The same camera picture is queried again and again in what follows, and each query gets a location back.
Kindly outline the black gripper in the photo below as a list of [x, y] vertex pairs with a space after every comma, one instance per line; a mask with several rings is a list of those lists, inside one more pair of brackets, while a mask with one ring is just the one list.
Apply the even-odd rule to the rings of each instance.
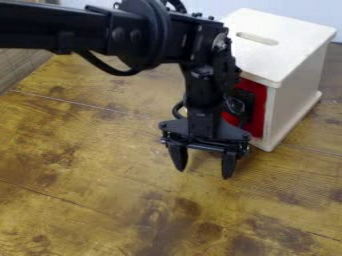
[[183, 100], [172, 109], [174, 120], [162, 122], [162, 140], [178, 171], [188, 162], [187, 149], [219, 151], [222, 177], [233, 177], [237, 155], [249, 152], [250, 134], [223, 120], [223, 112], [246, 117], [245, 103], [237, 105], [230, 96], [241, 70], [231, 55], [231, 40], [226, 33], [217, 35], [204, 64], [180, 65], [186, 81]]

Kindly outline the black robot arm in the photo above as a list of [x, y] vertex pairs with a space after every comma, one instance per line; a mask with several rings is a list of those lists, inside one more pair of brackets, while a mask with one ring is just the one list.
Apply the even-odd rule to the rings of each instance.
[[174, 109], [159, 123], [162, 143], [178, 170], [188, 149], [207, 150], [222, 154], [222, 177], [233, 176], [251, 135], [223, 119], [241, 69], [222, 22], [190, 14], [180, 0], [122, 0], [111, 9], [0, 0], [0, 48], [75, 53], [115, 76], [176, 63], [186, 81], [176, 107], [187, 114]]

